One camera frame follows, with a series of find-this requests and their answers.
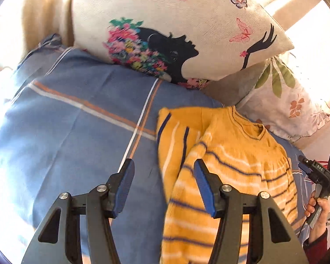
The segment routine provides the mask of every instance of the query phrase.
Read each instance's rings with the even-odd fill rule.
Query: yellow sweater
[[[297,217],[297,190],[291,160],[262,124],[239,115],[235,107],[163,108],[157,125],[159,167],[168,207],[161,262],[208,263],[219,219],[205,211],[196,180],[195,160],[223,183],[242,193],[267,191],[291,223]],[[249,217],[243,217],[239,261],[248,248]]]

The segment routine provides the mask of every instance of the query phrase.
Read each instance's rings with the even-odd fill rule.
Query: blue blanket
[[[0,249],[9,260],[20,263],[31,227],[39,225],[60,192],[86,193],[131,157],[136,174],[112,233],[123,264],[159,263],[166,203],[157,161],[158,112],[222,104],[64,48],[58,35],[42,41],[10,82],[16,94],[0,115]],[[292,160],[298,189],[293,227],[298,229],[312,186],[297,165],[302,152],[274,138]],[[83,221],[81,239],[88,254]]]

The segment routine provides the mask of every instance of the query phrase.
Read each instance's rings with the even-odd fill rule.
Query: neckline
[[[233,124],[235,124],[238,128],[240,128],[242,130],[242,132],[244,133],[244,136],[246,136],[252,140],[256,140],[256,141],[260,141],[261,139],[263,139],[266,136],[266,128],[264,127],[263,124],[254,123],[254,122],[251,122],[250,120],[248,120],[247,118],[244,118],[242,115],[240,115],[236,111],[235,106],[232,106],[230,108],[229,116],[230,116],[230,119],[232,120]],[[247,126],[253,125],[255,127],[258,127],[261,130],[261,132],[257,136],[249,134],[248,132],[245,131],[243,125],[247,125]]]

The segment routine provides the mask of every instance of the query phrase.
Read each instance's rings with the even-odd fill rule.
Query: silver screw
[[[260,196],[261,196],[262,198],[267,199],[267,198],[270,197],[270,194],[269,194],[267,191],[262,191],[262,192],[260,193]]]
[[[223,191],[231,191],[232,187],[229,184],[224,184],[222,187]]]
[[[107,187],[104,184],[101,184],[97,187],[97,191],[102,193],[103,191],[106,191]]]
[[[63,193],[60,193],[60,195],[59,195],[59,198],[62,199],[62,200],[65,200],[68,197],[69,197],[68,192],[63,192]]]

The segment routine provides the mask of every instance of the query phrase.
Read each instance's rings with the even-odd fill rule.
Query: human hand
[[[307,204],[307,209],[304,212],[306,217],[310,216],[314,212],[314,206],[318,202],[319,206],[323,209],[320,214],[320,217],[313,229],[310,229],[309,233],[309,244],[321,237],[326,230],[326,222],[328,220],[328,213],[330,210],[329,201],[326,198],[318,198],[317,201],[314,199],[315,191],[312,192],[309,202]]]

